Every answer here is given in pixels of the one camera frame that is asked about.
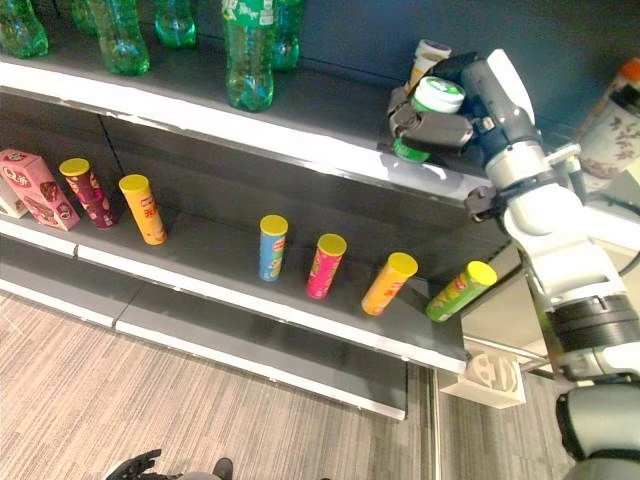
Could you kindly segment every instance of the supermarket shelf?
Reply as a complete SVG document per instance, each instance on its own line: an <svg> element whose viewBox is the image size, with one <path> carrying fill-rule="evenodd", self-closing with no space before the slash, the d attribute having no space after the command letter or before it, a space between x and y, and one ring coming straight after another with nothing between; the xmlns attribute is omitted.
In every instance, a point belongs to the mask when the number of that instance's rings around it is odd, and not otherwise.
<svg viewBox="0 0 640 480"><path fill-rule="evenodd" d="M466 358L459 323L434 323L422 313L428 292L424 282L403 288L377 318L360 309L374 277L367 265L348 259L340 266L323 301L304 292L312 249L289 246L277 282L257 276L258 235L172 210L161 210L169 226L163 245L146 245L127 212L116 228L100 231L86 218L71 231L43 227L31 220L0 220L74 242L77 256L177 291L202 296L306 329L378 350L402 360L462 372Z"/></svg>
<svg viewBox="0 0 640 480"><path fill-rule="evenodd" d="M0 234L36 247L52 250L67 257L75 255L76 244L70 240L50 234L51 227L40 225L33 217L26 215L20 220L10 217L0 218Z"/></svg>
<svg viewBox="0 0 640 480"><path fill-rule="evenodd" d="M224 89L224 55L205 45L162 48L145 34L152 68L136 78L107 72L97 42L62 19L45 19L53 45L42 58L0 54L0 91L260 153L322 173L461 205L487 180L415 165L377 151L386 89L324 73L277 75L274 104L248 114L232 109Z"/></svg>
<svg viewBox="0 0 640 480"><path fill-rule="evenodd" d="M3 238L0 290L111 328L143 282Z"/></svg>
<svg viewBox="0 0 640 480"><path fill-rule="evenodd" d="M242 310L145 286L116 330L403 420L407 365Z"/></svg>

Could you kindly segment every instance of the bottle cap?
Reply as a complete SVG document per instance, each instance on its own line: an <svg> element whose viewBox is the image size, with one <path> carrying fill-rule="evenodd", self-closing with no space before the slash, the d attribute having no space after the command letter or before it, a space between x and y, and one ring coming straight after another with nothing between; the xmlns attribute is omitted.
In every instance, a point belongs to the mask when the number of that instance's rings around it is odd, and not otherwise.
<svg viewBox="0 0 640 480"><path fill-rule="evenodd" d="M58 169L65 177L78 177L89 171L89 162L84 158L70 158L62 162Z"/></svg>
<svg viewBox="0 0 640 480"><path fill-rule="evenodd" d="M141 192L149 188L149 179L144 175L127 175L118 182L123 193Z"/></svg>
<svg viewBox="0 0 640 480"><path fill-rule="evenodd" d="M414 93L414 100L424 109L441 113L457 112L464 97L462 87L438 77L424 77Z"/></svg>
<svg viewBox="0 0 640 480"><path fill-rule="evenodd" d="M284 235L287 233L289 224L280 215L267 215L260 220L260 230L265 235L272 237Z"/></svg>
<svg viewBox="0 0 640 480"><path fill-rule="evenodd" d="M418 262L411 256L402 252L394 252L387 260L389 266L405 277L411 277L418 271Z"/></svg>
<svg viewBox="0 0 640 480"><path fill-rule="evenodd" d="M625 63L618 73L631 83L640 82L640 58L635 57Z"/></svg>
<svg viewBox="0 0 640 480"><path fill-rule="evenodd" d="M347 251L347 242L340 235L325 233L318 239L318 248L331 257L339 257Z"/></svg>
<svg viewBox="0 0 640 480"><path fill-rule="evenodd" d="M484 262L474 260L467 265L467 272L471 279L482 286L490 287L498 281L496 271Z"/></svg>
<svg viewBox="0 0 640 480"><path fill-rule="evenodd" d="M418 42L415 57L420 58L425 54L427 55L427 57L432 57L433 60L438 62L440 60L444 60L445 58L449 58L449 55L451 55L451 47L449 45L445 45L444 43L438 43L434 42L433 40L427 40L426 38L423 38Z"/></svg>

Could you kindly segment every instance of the green plastic bottle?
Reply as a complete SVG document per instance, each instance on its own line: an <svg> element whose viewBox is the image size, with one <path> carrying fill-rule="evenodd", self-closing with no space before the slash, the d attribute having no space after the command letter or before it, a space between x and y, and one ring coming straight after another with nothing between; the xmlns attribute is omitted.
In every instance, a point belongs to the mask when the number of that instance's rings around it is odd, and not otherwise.
<svg viewBox="0 0 640 480"><path fill-rule="evenodd" d="M288 72L300 59L300 29L305 0L278 0L276 39L273 45L273 69Z"/></svg>
<svg viewBox="0 0 640 480"><path fill-rule="evenodd" d="M88 1L107 69L118 75L141 75L149 70L149 52L140 33L136 1Z"/></svg>
<svg viewBox="0 0 640 480"><path fill-rule="evenodd" d="M71 0L71 16L76 28L87 35L97 35L96 21L87 0Z"/></svg>
<svg viewBox="0 0 640 480"><path fill-rule="evenodd" d="M189 0L156 0L156 35L167 48L196 44L196 24Z"/></svg>
<svg viewBox="0 0 640 480"><path fill-rule="evenodd" d="M273 0L223 0L222 16L229 103L265 110L273 100Z"/></svg>
<svg viewBox="0 0 640 480"><path fill-rule="evenodd" d="M14 57L47 54L47 32L33 12L30 0L0 0L0 44Z"/></svg>

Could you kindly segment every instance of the pink chip can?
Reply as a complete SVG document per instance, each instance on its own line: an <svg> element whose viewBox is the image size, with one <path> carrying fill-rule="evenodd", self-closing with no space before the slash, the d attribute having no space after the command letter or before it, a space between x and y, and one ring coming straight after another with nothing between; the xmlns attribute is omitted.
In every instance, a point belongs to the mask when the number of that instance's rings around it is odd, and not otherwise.
<svg viewBox="0 0 640 480"><path fill-rule="evenodd" d="M307 282L307 295L317 300L327 296L340 260L346 251L347 242L340 235L325 233L320 236Z"/></svg>

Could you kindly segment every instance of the shoe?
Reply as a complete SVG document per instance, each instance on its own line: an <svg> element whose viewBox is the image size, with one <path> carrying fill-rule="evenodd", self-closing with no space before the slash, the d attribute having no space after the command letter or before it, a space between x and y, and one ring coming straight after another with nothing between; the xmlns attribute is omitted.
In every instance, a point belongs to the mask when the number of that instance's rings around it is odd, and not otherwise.
<svg viewBox="0 0 640 480"><path fill-rule="evenodd" d="M221 458L213 467L213 474L222 480L232 480L233 478L233 462L228 458Z"/></svg>

